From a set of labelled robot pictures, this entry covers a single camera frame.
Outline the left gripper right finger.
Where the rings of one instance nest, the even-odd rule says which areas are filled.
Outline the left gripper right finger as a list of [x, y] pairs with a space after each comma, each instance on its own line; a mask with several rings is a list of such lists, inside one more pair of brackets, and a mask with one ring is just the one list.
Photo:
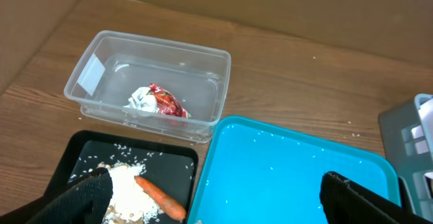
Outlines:
[[333, 171], [322, 176], [319, 198], [329, 224], [432, 224]]

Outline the red snack wrapper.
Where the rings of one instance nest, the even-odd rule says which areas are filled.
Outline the red snack wrapper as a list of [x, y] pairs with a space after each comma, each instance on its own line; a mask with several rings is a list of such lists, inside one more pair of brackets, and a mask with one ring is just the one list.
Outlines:
[[150, 94], [156, 99], [158, 113], [181, 118], [190, 118], [191, 114], [183, 108], [176, 97], [161, 86], [151, 83]]

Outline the white tissue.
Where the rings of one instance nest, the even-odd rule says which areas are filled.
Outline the white tissue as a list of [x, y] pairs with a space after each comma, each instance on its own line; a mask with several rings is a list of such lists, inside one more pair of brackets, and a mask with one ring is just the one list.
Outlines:
[[159, 112], [156, 97], [152, 94], [150, 87], [140, 87], [134, 91], [128, 98], [128, 104], [123, 108], [138, 116], [149, 116], [150, 113]]

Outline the orange carrot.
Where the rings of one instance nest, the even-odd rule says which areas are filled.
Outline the orange carrot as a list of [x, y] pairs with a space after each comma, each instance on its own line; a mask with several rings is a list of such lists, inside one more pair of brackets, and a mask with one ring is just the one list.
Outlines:
[[136, 183], [142, 190], [165, 212], [170, 218], [182, 221], [186, 218], [185, 208], [179, 204], [174, 198], [167, 195], [159, 187], [154, 185], [147, 179], [135, 176]]

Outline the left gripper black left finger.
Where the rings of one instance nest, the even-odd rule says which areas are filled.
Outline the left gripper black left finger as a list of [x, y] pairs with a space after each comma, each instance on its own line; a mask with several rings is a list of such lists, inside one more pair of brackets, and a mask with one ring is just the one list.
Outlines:
[[101, 223], [113, 195], [112, 178], [98, 168], [3, 216], [1, 223]]

